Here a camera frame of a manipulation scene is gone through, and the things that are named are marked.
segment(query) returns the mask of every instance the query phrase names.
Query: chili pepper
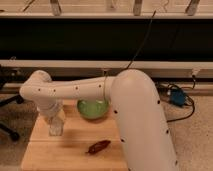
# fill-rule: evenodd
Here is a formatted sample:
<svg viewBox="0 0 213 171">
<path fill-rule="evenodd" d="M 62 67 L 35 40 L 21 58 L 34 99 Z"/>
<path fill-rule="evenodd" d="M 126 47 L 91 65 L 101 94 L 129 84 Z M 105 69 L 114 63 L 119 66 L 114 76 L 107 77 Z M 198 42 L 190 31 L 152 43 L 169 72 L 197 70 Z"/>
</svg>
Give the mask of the chili pepper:
<svg viewBox="0 0 213 171">
<path fill-rule="evenodd" d="M 99 142 L 97 142 L 97 143 L 91 145 L 91 146 L 89 147 L 88 152 L 86 152 L 86 153 L 89 153 L 89 154 L 96 154 L 96 153 L 98 153 L 99 151 L 101 151 L 101 150 L 107 148 L 107 146 L 108 146 L 110 143 L 111 143 L 111 141 L 109 141 L 109 140 L 99 141 Z"/>
</svg>

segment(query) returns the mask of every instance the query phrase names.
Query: green bowl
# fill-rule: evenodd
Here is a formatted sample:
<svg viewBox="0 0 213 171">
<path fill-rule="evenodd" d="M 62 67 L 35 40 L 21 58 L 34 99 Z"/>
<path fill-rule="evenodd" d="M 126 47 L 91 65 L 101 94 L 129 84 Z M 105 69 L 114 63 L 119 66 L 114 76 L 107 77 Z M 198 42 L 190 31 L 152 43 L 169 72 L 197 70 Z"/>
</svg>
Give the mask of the green bowl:
<svg viewBox="0 0 213 171">
<path fill-rule="evenodd" d="M 87 101 L 79 100 L 77 108 L 81 116 L 85 119 L 99 119 L 105 115 L 109 109 L 108 101 Z"/>
</svg>

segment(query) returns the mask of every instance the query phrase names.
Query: floor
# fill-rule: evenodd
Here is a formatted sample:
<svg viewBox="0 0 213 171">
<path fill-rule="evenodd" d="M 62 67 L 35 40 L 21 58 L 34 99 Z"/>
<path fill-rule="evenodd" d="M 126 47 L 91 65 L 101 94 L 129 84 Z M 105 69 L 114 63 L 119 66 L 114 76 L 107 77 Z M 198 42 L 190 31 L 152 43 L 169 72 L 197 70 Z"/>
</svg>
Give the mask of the floor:
<svg viewBox="0 0 213 171">
<path fill-rule="evenodd" d="M 195 114 L 187 120 L 169 123 L 172 140 L 181 171 L 213 170 L 213 98 L 193 96 Z M 190 108 L 180 109 L 163 102 L 168 119 L 190 113 Z M 12 103 L 1 108 L 0 121 L 17 130 L 21 139 L 17 143 L 0 132 L 0 171 L 19 171 L 37 112 L 30 102 Z"/>
<path fill-rule="evenodd" d="M 1 95 L 0 100 L 10 96 Z M 1 107 L 0 122 L 17 131 L 21 139 L 14 143 L 0 131 L 0 171 L 19 171 L 36 117 L 36 108 L 31 102 L 24 104 L 13 102 Z"/>
</svg>

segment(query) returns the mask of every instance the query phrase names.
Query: metal frame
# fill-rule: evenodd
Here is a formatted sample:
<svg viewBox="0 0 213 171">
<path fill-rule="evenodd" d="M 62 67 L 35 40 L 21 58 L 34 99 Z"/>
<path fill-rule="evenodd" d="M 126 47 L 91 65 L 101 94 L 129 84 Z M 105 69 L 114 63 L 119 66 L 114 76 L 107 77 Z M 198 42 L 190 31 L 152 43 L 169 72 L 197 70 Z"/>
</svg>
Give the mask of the metal frame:
<svg viewBox="0 0 213 171">
<path fill-rule="evenodd" d="M 52 76 L 100 76 L 103 69 L 116 75 L 129 61 L 63 61 L 63 60 L 0 60 L 5 69 L 20 69 L 21 74 L 30 75 L 43 69 Z M 155 78 L 191 78 L 193 71 L 198 71 L 198 78 L 213 78 L 213 62 L 162 62 L 135 61 L 131 68 L 141 69 Z"/>
</svg>

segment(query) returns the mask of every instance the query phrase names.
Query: black cable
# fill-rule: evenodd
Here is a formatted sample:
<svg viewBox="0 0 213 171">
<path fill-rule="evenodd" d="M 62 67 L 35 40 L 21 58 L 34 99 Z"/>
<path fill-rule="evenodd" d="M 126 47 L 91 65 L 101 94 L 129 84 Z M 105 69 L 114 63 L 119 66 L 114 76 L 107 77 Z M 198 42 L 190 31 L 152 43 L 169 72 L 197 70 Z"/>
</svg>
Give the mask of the black cable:
<svg viewBox="0 0 213 171">
<path fill-rule="evenodd" d="M 169 86 L 170 90 L 173 89 L 174 87 L 177 88 L 177 89 L 181 89 L 182 90 L 182 88 L 180 88 L 176 84 L 170 84 L 168 86 Z M 176 121 L 181 121 L 181 120 L 184 120 L 184 119 L 188 119 L 188 118 L 190 118 L 194 114 L 194 112 L 195 112 L 195 103 L 194 103 L 194 100 L 188 94 L 185 93 L 185 95 L 187 97 L 187 100 L 190 102 L 190 104 L 186 103 L 184 105 L 192 107 L 191 113 L 189 115 L 181 117 L 181 118 L 167 120 L 168 123 L 169 122 L 176 122 Z"/>
<path fill-rule="evenodd" d="M 193 85 L 192 87 L 181 87 L 182 89 L 195 89 L 195 86 L 196 86 L 196 76 L 195 75 L 192 75 L 192 80 L 193 80 Z"/>
<path fill-rule="evenodd" d="M 143 49 L 144 45 L 146 44 L 148 38 L 149 38 L 149 34 L 151 32 L 151 28 L 152 28 L 152 21 L 155 17 L 155 14 L 156 14 L 156 10 L 153 12 L 153 15 L 150 19 L 150 22 L 149 22 L 149 26 L 148 26 L 148 29 L 147 29 L 147 32 L 145 34 L 145 37 L 144 39 L 142 40 L 138 50 L 136 51 L 135 55 L 133 56 L 132 60 L 129 62 L 129 64 L 127 65 L 127 67 L 125 69 L 129 69 L 129 67 L 132 65 L 132 63 L 135 61 L 136 57 L 139 55 L 139 53 L 141 52 L 141 50 Z"/>
</svg>

